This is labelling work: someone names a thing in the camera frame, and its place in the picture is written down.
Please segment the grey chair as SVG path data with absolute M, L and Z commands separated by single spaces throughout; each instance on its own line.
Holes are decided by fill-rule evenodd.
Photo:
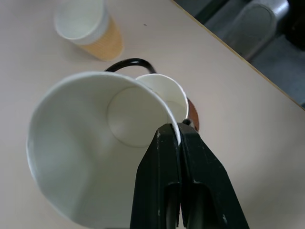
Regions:
M 305 0 L 228 0 L 205 27 L 250 61 L 303 13 Z

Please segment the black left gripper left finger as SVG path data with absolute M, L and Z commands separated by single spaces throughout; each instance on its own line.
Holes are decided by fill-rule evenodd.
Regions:
M 176 229 L 181 172 L 173 126 L 159 127 L 136 173 L 130 229 Z

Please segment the yellow ribbed paper cup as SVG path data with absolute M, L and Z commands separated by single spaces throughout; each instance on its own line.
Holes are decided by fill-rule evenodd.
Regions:
M 102 61 L 115 60 L 124 49 L 105 0 L 64 0 L 55 10 L 54 27 L 62 38 Z

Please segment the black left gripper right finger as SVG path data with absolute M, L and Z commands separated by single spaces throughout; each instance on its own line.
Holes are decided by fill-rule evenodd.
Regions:
M 178 126 L 183 225 L 186 229 L 250 229 L 222 163 L 194 128 Z

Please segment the white paper cup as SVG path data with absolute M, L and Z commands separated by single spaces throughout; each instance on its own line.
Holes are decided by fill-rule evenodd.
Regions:
M 126 229 L 137 167 L 164 124 L 180 143 L 169 107 L 140 81 L 112 72 L 71 75 L 31 117 L 30 172 L 62 216 L 91 229 Z

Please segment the brown paper cup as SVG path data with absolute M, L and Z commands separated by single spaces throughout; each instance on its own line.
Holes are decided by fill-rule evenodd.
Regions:
M 199 116 L 194 104 L 188 99 L 183 88 L 172 78 L 150 73 L 136 78 L 165 101 L 177 122 L 189 119 L 191 126 L 199 131 Z

